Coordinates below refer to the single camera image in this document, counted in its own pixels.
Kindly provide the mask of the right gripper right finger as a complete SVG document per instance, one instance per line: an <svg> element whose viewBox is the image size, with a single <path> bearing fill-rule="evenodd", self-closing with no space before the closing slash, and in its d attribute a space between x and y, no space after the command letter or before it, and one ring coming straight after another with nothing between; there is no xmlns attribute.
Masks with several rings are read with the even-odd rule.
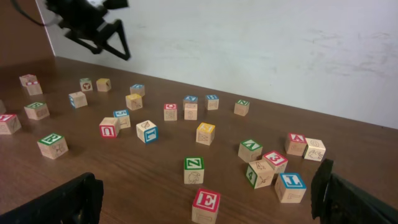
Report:
<svg viewBox="0 0 398 224"><path fill-rule="evenodd" d="M397 210L332 172L325 159L311 182L312 218L321 224L397 224Z"/></svg>

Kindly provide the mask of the yellow S wooden block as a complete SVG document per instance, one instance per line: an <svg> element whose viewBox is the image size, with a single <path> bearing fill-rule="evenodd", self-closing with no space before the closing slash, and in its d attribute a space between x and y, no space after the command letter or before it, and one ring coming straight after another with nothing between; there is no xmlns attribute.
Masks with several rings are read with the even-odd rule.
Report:
<svg viewBox="0 0 398 224"><path fill-rule="evenodd" d="M143 107L142 96L137 93L127 95L126 106L132 111L141 109Z"/></svg>

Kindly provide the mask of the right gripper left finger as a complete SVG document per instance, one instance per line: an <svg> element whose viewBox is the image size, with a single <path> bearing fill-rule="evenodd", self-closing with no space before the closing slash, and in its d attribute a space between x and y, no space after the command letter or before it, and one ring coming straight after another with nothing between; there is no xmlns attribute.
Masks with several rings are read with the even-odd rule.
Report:
<svg viewBox="0 0 398 224"><path fill-rule="evenodd" d="M1 215L1 223L98 224L104 184L86 172L20 207Z"/></svg>

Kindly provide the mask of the green R wooden block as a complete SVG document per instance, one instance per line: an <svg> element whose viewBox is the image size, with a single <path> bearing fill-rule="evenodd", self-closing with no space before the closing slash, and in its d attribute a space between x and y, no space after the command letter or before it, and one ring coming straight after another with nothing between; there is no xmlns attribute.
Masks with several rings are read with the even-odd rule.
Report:
<svg viewBox="0 0 398 224"><path fill-rule="evenodd" d="M57 133L52 133L39 139L37 144L41 154L50 159L56 159L68 151L65 137Z"/></svg>

